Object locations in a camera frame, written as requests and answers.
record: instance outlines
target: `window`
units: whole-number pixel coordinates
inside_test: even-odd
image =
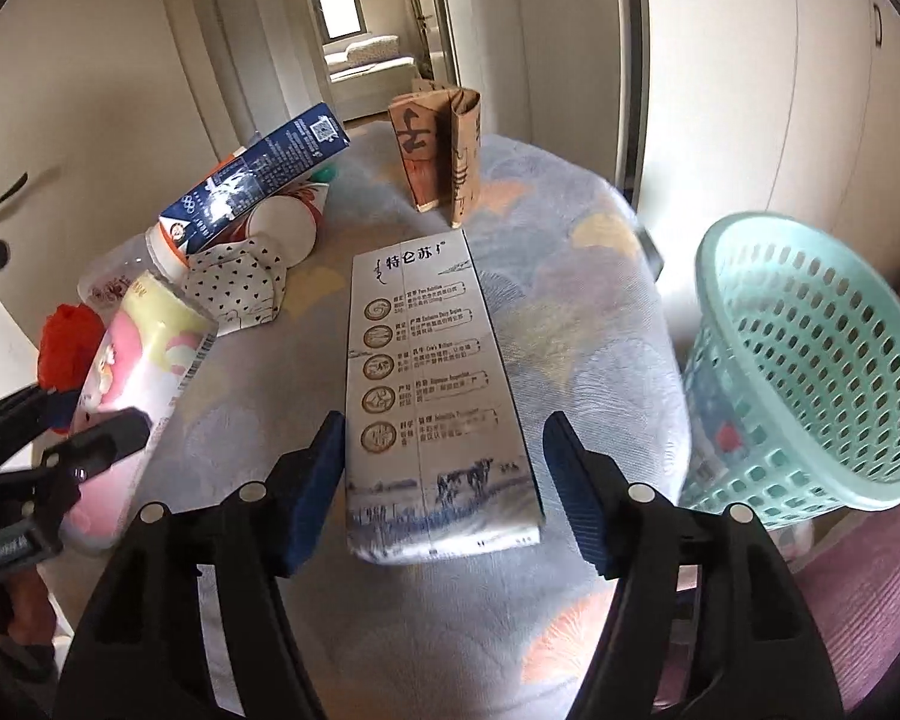
[[[324,45],[367,31],[360,0],[311,0]]]

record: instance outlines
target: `black door handle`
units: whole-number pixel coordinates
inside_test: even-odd
[[[874,15],[876,16],[876,47],[883,47],[883,13],[880,12],[880,6],[874,3]]]

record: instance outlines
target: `mint green basket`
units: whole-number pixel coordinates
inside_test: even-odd
[[[680,504],[746,503],[773,528],[900,503],[900,301],[879,274],[792,218],[739,214],[703,237],[697,292]]]

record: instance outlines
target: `gray tablecloth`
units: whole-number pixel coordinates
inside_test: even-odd
[[[216,503],[307,445],[343,410],[354,254],[448,228],[409,201],[389,124],[353,133],[317,247],[290,271],[273,324],[221,338],[146,471],[137,500]],[[547,517],[539,546],[405,567],[351,557],[343,488],[316,555],[282,583],[288,617],[331,720],[564,717],[612,588],[573,541],[541,449],[567,412],[584,444],[674,499],[689,455],[660,302],[610,185],[531,146],[487,136],[481,202],[466,220]],[[237,699],[215,625],[218,699]]]

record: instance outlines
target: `silver screw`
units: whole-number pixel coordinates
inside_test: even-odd
[[[742,525],[754,521],[754,510],[742,503],[735,503],[730,507],[730,516]]]
[[[253,503],[266,496],[266,485],[263,482],[247,482],[240,488],[240,500]]]
[[[149,503],[143,509],[140,509],[140,519],[148,525],[154,524],[161,517],[163,517],[163,504]]]
[[[650,485],[630,485],[626,494],[637,503],[650,503],[653,498],[656,498],[656,493],[653,492]]]

